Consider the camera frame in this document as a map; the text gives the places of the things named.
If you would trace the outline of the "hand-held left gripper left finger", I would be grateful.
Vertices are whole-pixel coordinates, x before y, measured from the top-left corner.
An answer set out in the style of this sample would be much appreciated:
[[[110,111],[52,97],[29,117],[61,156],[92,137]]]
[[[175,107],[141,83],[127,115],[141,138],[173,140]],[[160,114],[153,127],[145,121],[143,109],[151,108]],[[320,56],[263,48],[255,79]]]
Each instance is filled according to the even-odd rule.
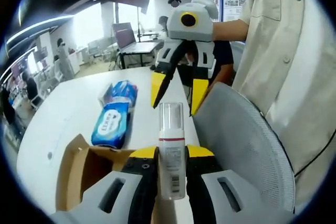
[[[157,195],[155,147],[134,151],[121,171],[113,170],[85,190],[79,204],[50,216],[54,223],[151,223]]]

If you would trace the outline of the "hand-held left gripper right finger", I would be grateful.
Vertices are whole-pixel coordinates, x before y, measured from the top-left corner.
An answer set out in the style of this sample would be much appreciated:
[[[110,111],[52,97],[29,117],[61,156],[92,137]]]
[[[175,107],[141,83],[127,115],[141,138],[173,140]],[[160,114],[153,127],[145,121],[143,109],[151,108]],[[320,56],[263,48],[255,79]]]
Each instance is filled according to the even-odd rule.
[[[269,208],[259,190],[232,170],[223,170],[215,155],[187,145],[186,192],[194,223],[269,223]]]

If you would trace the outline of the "person's right hand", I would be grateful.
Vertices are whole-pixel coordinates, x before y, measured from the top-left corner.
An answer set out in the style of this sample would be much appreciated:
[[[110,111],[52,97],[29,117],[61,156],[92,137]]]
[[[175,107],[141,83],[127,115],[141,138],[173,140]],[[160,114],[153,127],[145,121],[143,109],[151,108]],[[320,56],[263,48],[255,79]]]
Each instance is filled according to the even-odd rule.
[[[188,65],[192,65],[194,63],[194,56],[191,52],[187,52],[185,54],[185,59],[183,60],[184,63],[188,64]]]

